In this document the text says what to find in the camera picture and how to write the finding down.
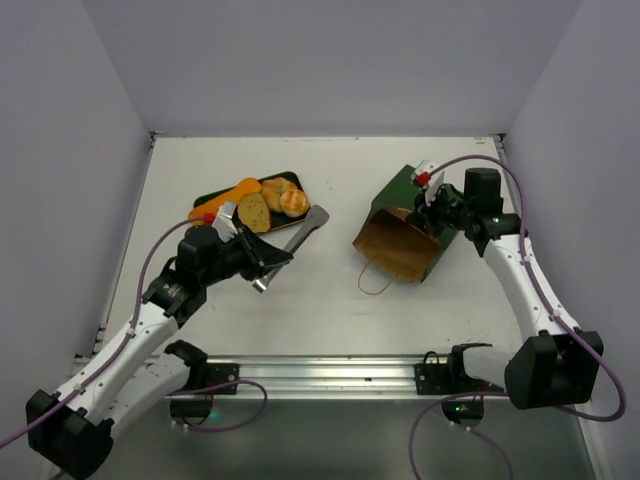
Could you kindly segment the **green paper bag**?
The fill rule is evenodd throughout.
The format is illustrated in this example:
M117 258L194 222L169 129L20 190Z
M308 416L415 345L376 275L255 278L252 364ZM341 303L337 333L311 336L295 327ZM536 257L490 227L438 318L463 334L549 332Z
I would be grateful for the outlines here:
M370 210L352 245L369 264L393 279L421 283L434 270L458 233L446 229L434 239L406 222L420 190L406 165L371 201Z

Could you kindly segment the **sliced toast bread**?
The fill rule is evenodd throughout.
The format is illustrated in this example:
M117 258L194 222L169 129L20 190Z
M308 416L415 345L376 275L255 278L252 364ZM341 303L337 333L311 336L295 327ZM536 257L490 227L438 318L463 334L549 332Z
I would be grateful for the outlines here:
M271 229L271 211L261 193L244 197L237 207L237 213L240 221L255 234Z

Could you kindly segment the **round scored bun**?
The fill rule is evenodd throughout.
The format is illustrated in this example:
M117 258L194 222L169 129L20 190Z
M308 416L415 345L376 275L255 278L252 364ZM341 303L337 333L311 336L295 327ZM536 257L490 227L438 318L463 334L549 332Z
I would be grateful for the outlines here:
M310 209L307 195L301 190L288 190L279 199L282 212L289 218L303 216Z

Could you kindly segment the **round flower bread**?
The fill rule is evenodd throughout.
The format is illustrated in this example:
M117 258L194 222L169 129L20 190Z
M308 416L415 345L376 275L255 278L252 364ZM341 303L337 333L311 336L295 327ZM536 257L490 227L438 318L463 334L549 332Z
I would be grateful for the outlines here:
M261 184L261 194L272 212L281 213L281 196L288 191L296 191L297 185L284 177L265 180Z

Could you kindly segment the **metal tongs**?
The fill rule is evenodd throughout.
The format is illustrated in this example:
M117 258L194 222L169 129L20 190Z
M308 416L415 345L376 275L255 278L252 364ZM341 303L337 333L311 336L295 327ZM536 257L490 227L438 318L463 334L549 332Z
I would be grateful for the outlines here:
M284 246L284 250L294 255L308 237L316 230L322 228L329 220L329 213L319 205L313 205L307 212L305 220L302 222L300 229ZM270 270L268 273L259 277L252 283L252 287L259 293L263 293L269 287L271 281L284 268L278 266Z

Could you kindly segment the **long orange bread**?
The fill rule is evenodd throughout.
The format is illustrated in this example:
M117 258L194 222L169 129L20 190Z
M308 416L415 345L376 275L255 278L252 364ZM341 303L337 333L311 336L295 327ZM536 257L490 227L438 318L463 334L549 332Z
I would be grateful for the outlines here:
M260 193L261 189L261 184L256 178L245 178L235 187L216 195L202 205L194 207L189 213L188 219L194 226L211 225L225 202L238 204L246 196Z

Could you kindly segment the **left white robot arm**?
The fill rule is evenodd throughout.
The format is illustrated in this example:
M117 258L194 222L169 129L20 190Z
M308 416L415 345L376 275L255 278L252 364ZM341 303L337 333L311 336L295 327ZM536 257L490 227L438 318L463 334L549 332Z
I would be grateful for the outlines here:
M103 350L55 392L38 390L29 398L31 449L73 479L91 477L109 456L124 419L112 410L117 396L136 392L134 374L205 303L208 288L236 275L257 280L293 258L293 250L277 248L244 226L189 228L160 275L139 282L131 319Z

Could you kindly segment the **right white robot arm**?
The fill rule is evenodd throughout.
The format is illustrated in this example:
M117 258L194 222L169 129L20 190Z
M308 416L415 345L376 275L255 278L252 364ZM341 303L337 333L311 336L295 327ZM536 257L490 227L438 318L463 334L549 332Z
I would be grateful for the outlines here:
M445 182L435 163L424 161L411 180L420 192L407 218L434 239L460 231L498 279L519 326L515 352L488 343L452 348L445 379L468 392L480 381L508 394L518 409L583 404L590 400L604 345L564 310L521 230L521 218L504 209L501 174L494 168L466 171L464 188Z

